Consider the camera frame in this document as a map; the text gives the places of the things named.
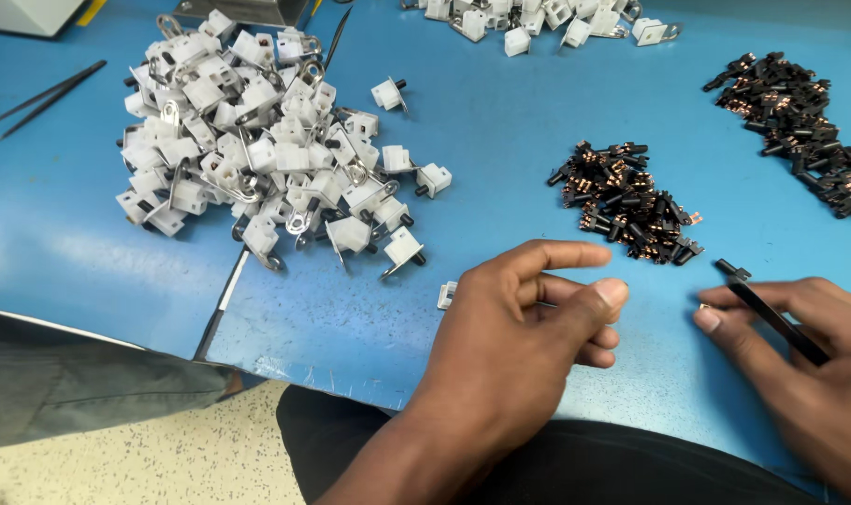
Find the blue work surface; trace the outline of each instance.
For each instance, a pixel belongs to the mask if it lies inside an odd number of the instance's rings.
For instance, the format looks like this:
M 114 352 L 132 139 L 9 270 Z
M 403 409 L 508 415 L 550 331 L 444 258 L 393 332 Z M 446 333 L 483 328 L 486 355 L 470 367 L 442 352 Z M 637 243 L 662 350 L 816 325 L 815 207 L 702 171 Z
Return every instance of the blue work surface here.
M 554 56 L 558 30 L 515 58 L 505 55 L 501 32 L 473 44 L 393 1 L 354 6 L 326 75 L 338 88 L 337 105 L 379 114 L 376 145 L 403 144 L 420 165 L 435 162 L 454 174 L 434 201 L 416 198 L 416 185 L 401 178 L 397 197 L 409 204 L 410 231 L 425 244 L 427 264 L 408 264 L 379 282 L 387 256 L 362 254 L 346 258 L 348 276 L 330 247 L 297 253 L 284 234 L 276 250 L 288 270 L 275 275 L 249 259 L 207 359 L 401 409 L 442 317 L 435 308 L 442 283 L 532 238 L 606 244 L 578 231 L 581 213 L 562 209 L 560 187 L 545 180 L 583 138 L 649 144 L 656 189 L 701 213 L 705 220 L 685 231 L 707 251 L 678 268 L 626 258 L 625 247 L 612 245 L 606 268 L 562 272 L 581 282 L 620 277 L 631 301 L 616 325 L 618 363 L 574 368 L 558 415 L 667 433 L 800 473 L 757 396 L 690 314 L 699 289 L 722 284 L 711 264 L 718 258 L 755 281 L 820 275 L 851 291 L 851 219 L 835 219 L 783 160 L 759 157 L 761 137 L 713 106 L 718 92 L 700 88 L 743 53 L 785 51 L 833 81 L 827 115 L 851 144 L 851 25 L 778 21 L 804 14 L 749 3 L 743 19 L 740 9 L 711 14 L 661 4 L 671 10 L 648 0 L 645 14 L 684 22 L 674 42 L 638 48 L 633 39 L 591 38 Z M 308 31 L 326 44 L 343 13 L 324 2 Z M 409 83 L 411 119 L 376 107 L 370 88 L 386 75 Z
M 0 114 L 108 61 L 0 143 L 0 310 L 190 359 L 239 256 L 229 209 L 190 216 L 171 239 L 114 200 L 129 187 L 115 140 L 140 121 L 122 80 L 162 39 L 154 20 L 169 4 L 110 0 L 56 42 L 0 35 Z

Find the black pants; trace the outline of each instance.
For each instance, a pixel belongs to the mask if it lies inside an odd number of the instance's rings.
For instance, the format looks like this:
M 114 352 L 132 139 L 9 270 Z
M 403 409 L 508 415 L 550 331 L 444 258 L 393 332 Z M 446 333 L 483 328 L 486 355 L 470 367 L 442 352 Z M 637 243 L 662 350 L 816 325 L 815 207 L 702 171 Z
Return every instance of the black pants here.
M 275 412 L 301 495 L 318 499 L 389 417 L 291 385 Z M 819 503 L 768 471 L 685 440 L 606 422 L 552 420 L 463 503 Z

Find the yellow tape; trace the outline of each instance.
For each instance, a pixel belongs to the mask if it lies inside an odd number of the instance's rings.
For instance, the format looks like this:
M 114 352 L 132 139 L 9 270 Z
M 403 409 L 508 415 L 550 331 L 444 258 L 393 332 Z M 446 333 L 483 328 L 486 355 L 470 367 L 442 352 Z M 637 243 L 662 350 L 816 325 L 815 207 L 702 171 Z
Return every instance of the yellow tape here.
M 108 0 L 92 0 L 92 4 L 89 5 L 89 8 L 86 9 L 86 12 L 83 13 L 83 17 L 76 22 L 76 26 L 86 26 L 95 17 L 95 14 L 101 10 L 101 6 L 104 6 L 104 3 Z

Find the forearm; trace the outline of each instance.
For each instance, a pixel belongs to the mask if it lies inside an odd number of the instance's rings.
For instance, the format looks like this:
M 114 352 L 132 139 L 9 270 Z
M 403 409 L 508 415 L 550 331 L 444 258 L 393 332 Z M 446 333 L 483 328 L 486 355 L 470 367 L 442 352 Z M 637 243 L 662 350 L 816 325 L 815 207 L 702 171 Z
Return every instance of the forearm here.
M 373 436 L 317 503 L 443 502 L 486 460 L 487 450 L 475 447 L 472 437 L 402 412 Z

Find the black tool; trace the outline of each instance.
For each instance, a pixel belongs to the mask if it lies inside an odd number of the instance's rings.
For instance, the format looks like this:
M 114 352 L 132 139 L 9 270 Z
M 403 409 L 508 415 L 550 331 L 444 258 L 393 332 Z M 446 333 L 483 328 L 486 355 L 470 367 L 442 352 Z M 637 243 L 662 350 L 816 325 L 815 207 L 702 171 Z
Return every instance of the black tool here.
M 18 123 L 16 125 L 14 125 L 13 127 L 11 127 L 10 130 L 3 133 L 2 136 L 0 137 L 0 142 L 2 140 L 4 140 L 6 137 L 8 137 L 9 135 L 11 135 L 13 132 L 16 132 L 23 125 L 32 121 L 33 118 L 35 118 L 36 116 L 38 116 L 39 114 L 44 112 L 45 109 L 48 109 L 54 102 L 58 101 L 62 96 L 70 93 L 70 90 L 72 90 L 74 87 L 76 87 L 80 83 L 82 83 L 86 79 L 86 77 L 94 74 L 99 68 L 102 68 L 106 64 L 107 64 L 107 62 L 105 60 L 103 60 L 103 59 L 99 60 L 94 65 L 90 66 L 89 68 L 86 68 L 85 70 L 83 70 L 79 74 L 73 75 L 72 77 L 69 77 L 69 78 L 65 79 L 64 81 L 62 81 L 62 82 L 60 82 L 60 83 L 58 83 L 54 86 L 51 86 L 49 89 L 45 90 L 44 92 L 37 94 L 36 96 L 30 98 L 29 100 L 25 101 L 24 103 L 21 103 L 20 105 L 18 105 L 14 109 L 8 110 L 4 114 L 2 114 L 0 116 L 0 121 L 4 120 L 5 118 L 7 118 L 8 116 L 10 116 L 12 114 L 15 114 L 16 112 L 19 112 L 23 109 L 26 109 L 27 107 L 31 106 L 33 103 L 36 103 L 37 101 L 48 96 L 49 94 L 57 92 L 57 93 L 51 95 L 51 97 L 48 100 L 45 100 L 41 104 L 39 104 L 39 106 L 36 109 L 34 109 L 29 114 L 27 114 L 27 116 L 25 118 L 18 121 Z
M 825 354 L 821 347 L 809 337 L 803 335 L 793 323 L 788 321 L 784 316 L 781 316 L 777 310 L 765 303 L 759 295 L 747 286 L 744 281 L 752 277 L 747 270 L 735 269 L 734 265 L 725 260 L 716 261 L 715 268 L 728 276 L 727 281 L 725 281 L 728 289 L 739 296 L 743 300 L 743 303 L 756 311 L 756 314 L 759 314 L 762 319 L 765 319 L 766 323 L 771 325 L 776 332 L 781 333 L 781 336 L 787 340 L 787 343 L 800 351 L 800 354 L 806 360 L 812 362 L 816 367 L 820 367 L 830 361 L 830 356 Z

